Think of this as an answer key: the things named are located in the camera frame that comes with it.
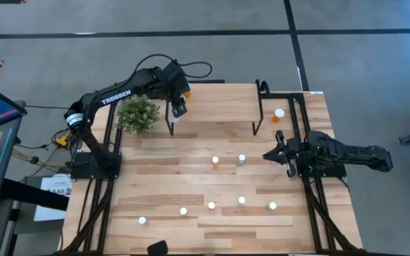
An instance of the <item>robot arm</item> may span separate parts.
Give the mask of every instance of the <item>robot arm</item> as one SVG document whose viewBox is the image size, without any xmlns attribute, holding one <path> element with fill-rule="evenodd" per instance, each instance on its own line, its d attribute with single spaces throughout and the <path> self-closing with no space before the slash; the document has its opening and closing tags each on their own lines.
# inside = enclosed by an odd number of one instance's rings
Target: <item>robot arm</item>
<svg viewBox="0 0 410 256">
<path fill-rule="evenodd" d="M 111 173 L 119 164 L 115 161 L 115 156 L 91 132 L 96 112 L 105 105 L 133 95 L 147 95 L 171 102 L 173 115 L 180 117 L 187 112 L 181 96 L 189 90 L 183 69 L 173 60 L 163 70 L 159 67 L 144 68 L 133 73 L 126 81 L 83 95 L 70 106 L 64 118 L 71 132 L 90 149 L 90 161 L 94 163 L 85 164 L 92 164 L 96 169 Z"/>
<path fill-rule="evenodd" d="M 390 153 L 380 146 L 348 146 L 323 132 L 311 131 L 305 142 L 299 143 L 293 138 L 285 144 L 283 132 L 277 131 L 276 141 L 276 148 L 264 154 L 263 158 L 287 164 L 289 177 L 297 173 L 290 162 L 292 159 L 308 166 L 320 163 L 359 164 L 381 172 L 388 172 L 393 168 Z"/>
</svg>

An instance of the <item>concrete floor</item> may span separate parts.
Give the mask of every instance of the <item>concrete floor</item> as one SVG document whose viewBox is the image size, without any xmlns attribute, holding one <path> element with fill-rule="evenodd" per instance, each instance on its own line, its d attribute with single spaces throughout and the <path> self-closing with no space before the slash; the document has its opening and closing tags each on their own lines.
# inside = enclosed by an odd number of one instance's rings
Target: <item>concrete floor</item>
<svg viewBox="0 0 410 256">
<path fill-rule="evenodd" d="M 291 0 L 297 29 L 410 28 L 409 0 Z M 288 29 L 282 1 L 43 0 L 0 5 L 0 34 Z M 298 36 L 311 90 L 324 91 L 336 137 L 391 152 L 388 174 L 348 166 L 365 249 L 410 254 L 410 34 Z M 0 92 L 31 105 L 67 107 L 83 93 L 125 79 L 151 53 L 205 60 L 210 79 L 267 80 L 272 90 L 300 90 L 289 35 L 150 38 L 0 39 Z M 146 66 L 164 65 L 153 60 Z M 48 142 L 65 127 L 62 110 L 28 109 L 19 137 Z M 36 151 L 41 158 L 48 151 Z M 67 161 L 60 152 L 54 161 Z M 35 168 L 11 160 L 9 178 Z M 55 250 L 58 233 L 21 238 L 16 255 Z"/>
</svg>

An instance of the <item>wooden tabletop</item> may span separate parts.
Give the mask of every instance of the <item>wooden tabletop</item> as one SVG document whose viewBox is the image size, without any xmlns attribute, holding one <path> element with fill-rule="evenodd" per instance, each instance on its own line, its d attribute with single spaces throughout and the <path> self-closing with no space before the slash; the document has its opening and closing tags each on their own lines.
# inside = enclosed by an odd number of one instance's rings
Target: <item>wooden tabletop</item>
<svg viewBox="0 0 410 256">
<path fill-rule="evenodd" d="M 186 108 L 188 112 L 179 122 L 261 120 L 256 84 L 191 84 Z"/>
<path fill-rule="evenodd" d="M 333 136 L 324 95 L 305 92 L 305 101 L 311 129 Z M 285 110 L 277 124 L 270 120 L 276 108 Z M 148 136 L 124 133 L 104 253 L 145 254 L 148 245 L 160 240 L 167 241 L 169 253 L 314 252 L 301 180 L 289 179 L 284 166 L 262 160 L 262 154 L 276 145 L 277 129 L 286 139 L 294 136 L 288 110 L 287 100 L 263 100 L 265 120 L 257 136 L 251 126 L 238 122 L 191 122 L 175 127 L 171 137 L 164 116 Z M 100 140 L 107 114 L 108 108 L 101 109 L 93 125 Z M 239 154 L 246 155 L 244 165 L 237 164 Z M 217 169 L 211 164 L 213 156 L 220 158 Z M 361 247 L 349 192 L 337 178 L 324 178 L 323 183 L 331 218 L 350 242 Z M 87 184 L 77 181 L 73 186 L 63 227 L 65 245 L 77 232 Z M 239 196 L 246 198 L 244 206 L 237 204 Z M 214 210 L 206 206 L 210 201 L 216 203 Z M 268 210 L 270 202 L 278 208 Z M 187 208 L 186 216 L 179 214 L 181 207 Z M 139 225 L 140 216 L 148 224 Z M 323 223 L 317 219 L 322 246 L 327 247 Z M 95 227 L 94 248 L 100 221 Z"/>
</svg>

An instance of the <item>green plant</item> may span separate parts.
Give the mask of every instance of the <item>green plant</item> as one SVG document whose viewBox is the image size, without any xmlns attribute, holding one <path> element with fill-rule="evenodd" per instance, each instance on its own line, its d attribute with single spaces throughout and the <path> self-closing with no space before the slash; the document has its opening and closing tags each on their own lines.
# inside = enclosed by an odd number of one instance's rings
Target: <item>green plant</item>
<svg viewBox="0 0 410 256">
<path fill-rule="evenodd" d="M 153 129 L 154 123 L 159 121 L 159 106 L 145 95 L 135 95 L 122 102 L 117 114 L 118 127 L 126 132 L 141 135 Z"/>
</svg>

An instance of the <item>white paper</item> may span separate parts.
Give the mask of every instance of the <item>white paper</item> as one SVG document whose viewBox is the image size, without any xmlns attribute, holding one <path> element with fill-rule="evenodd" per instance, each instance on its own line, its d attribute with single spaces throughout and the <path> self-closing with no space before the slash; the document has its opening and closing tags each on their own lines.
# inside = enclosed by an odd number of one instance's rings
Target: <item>white paper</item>
<svg viewBox="0 0 410 256">
<path fill-rule="evenodd" d="M 72 181 L 65 174 L 55 175 L 51 178 L 42 178 L 41 189 L 70 197 Z M 65 211 L 63 210 L 54 210 L 42 206 L 36 206 L 34 221 L 62 220 L 64 218 Z"/>
</svg>

